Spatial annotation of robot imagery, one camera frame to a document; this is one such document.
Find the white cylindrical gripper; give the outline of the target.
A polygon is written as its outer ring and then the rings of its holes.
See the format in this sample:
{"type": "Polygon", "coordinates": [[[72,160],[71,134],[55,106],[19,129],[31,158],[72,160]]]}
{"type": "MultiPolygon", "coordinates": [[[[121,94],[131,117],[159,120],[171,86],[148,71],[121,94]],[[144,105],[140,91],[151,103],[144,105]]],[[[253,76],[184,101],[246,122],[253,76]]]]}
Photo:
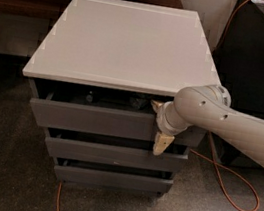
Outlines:
{"type": "Polygon", "coordinates": [[[190,124],[176,112],[172,101],[163,103],[152,100],[151,106],[157,113],[156,123],[161,131],[158,131],[155,135],[152,152],[154,155],[159,156],[174,141],[175,137],[173,135],[176,136],[182,133],[190,124]]]}

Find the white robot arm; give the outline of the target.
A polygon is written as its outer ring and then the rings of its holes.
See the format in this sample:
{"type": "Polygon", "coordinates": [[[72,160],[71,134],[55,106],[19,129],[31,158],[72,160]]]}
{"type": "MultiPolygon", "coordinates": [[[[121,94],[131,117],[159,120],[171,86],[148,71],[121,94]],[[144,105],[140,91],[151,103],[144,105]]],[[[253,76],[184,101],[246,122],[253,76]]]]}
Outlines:
{"type": "Polygon", "coordinates": [[[264,120],[231,108],[229,92],[220,85],[184,87],[174,100],[152,104],[158,125],[153,153],[163,153],[175,136],[198,126],[221,137],[264,167],[264,120]]]}

